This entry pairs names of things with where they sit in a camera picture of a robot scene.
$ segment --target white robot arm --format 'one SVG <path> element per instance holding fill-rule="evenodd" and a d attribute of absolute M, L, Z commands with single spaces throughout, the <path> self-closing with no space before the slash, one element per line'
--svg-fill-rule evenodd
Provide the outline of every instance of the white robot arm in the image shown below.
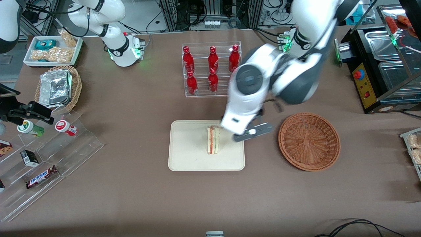
<path fill-rule="evenodd" d="M 262 115 L 270 91 L 288 104 L 307 101 L 316 91 L 319 74 L 328 56 L 334 29 L 356 9 L 359 0 L 294 0 L 297 28 L 285 36 L 284 53 L 265 44 L 248 53 L 231 75 L 228 103 L 221 126 L 243 141 L 271 132 L 268 123 L 253 126 Z"/>
<path fill-rule="evenodd" d="M 143 48 L 140 40 L 134 36 L 124 35 L 116 24 L 125 17 L 125 7 L 121 0 L 74 0 L 74 2 L 68 7 L 68 11 L 71 12 L 70 20 L 75 25 L 100 36 L 108 47 L 111 59 L 117 65 L 127 67 L 141 59 Z M 0 53 L 8 52 L 16 45 L 24 8 L 24 0 L 0 0 Z"/>

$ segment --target food display case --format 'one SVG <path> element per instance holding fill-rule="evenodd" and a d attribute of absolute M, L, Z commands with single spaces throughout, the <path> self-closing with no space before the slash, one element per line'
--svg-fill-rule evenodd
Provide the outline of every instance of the food display case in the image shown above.
<path fill-rule="evenodd" d="M 364 112 L 421 110 L 421 42 L 416 34 L 421 35 L 421 3 L 375 0 L 370 9 L 379 16 L 375 24 L 361 20 L 340 43 L 335 41 L 337 58 L 347 62 Z"/>

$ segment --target aluminum foil container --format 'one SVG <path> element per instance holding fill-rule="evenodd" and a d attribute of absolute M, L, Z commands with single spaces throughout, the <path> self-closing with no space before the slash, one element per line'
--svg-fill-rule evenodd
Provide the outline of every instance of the aluminum foil container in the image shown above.
<path fill-rule="evenodd" d="M 40 76 L 40 79 L 40 104 L 54 108 L 67 105 L 70 102 L 69 79 L 71 81 L 72 75 L 68 70 L 59 69 L 46 72 Z"/>

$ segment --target red button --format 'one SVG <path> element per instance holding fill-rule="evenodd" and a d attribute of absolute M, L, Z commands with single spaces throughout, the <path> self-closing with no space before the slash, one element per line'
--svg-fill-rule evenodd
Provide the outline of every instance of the red button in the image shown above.
<path fill-rule="evenodd" d="M 356 71 L 356 72 L 354 73 L 354 78 L 355 78 L 355 79 L 360 79 L 360 78 L 361 78 L 361 72 L 360 72 L 360 71 Z"/>

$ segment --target yellow control panel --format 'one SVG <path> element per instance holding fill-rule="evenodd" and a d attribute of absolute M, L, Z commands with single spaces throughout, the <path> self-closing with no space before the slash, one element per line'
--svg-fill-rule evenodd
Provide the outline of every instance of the yellow control panel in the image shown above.
<path fill-rule="evenodd" d="M 364 108 L 370 107 L 370 105 L 377 101 L 377 98 L 374 94 L 373 88 L 371 87 L 370 80 L 367 77 L 363 64 L 360 64 L 360 66 L 352 72 L 352 77 L 354 77 Z"/>

